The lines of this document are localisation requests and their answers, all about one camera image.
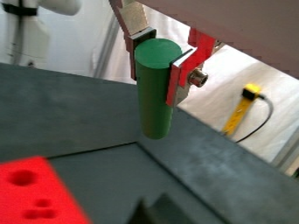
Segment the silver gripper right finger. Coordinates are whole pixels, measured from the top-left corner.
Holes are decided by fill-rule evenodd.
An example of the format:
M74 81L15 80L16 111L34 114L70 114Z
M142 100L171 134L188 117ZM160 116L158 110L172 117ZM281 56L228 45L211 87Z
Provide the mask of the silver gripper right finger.
M191 85L200 88L208 75L202 71L204 61L214 49L220 49L220 42L195 28L190 30L188 45L192 46L171 63L171 76L166 103L175 107L187 97Z

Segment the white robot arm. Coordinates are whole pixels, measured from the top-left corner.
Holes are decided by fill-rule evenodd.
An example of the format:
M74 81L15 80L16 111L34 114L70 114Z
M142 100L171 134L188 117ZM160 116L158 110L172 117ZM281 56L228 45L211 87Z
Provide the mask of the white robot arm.
M108 0L116 21L124 32L126 50L132 53L139 44L156 36L150 27L146 11L139 0ZM26 67L46 64L50 33L39 20L39 9L44 8L62 15L74 16L80 11L82 0L0 0L7 15L7 48L10 63ZM223 43L199 32L190 30L188 50L171 63L166 104L176 106L187 97L190 87L202 87L208 75L202 71L204 61L223 47Z

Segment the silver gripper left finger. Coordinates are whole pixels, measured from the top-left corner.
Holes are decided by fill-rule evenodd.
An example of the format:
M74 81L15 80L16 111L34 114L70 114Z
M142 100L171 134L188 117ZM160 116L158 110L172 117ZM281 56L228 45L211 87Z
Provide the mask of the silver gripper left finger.
M124 32L126 50L130 53L131 78L136 80L136 46L156 36L156 29L148 25L144 6L136 0L108 0L116 20Z

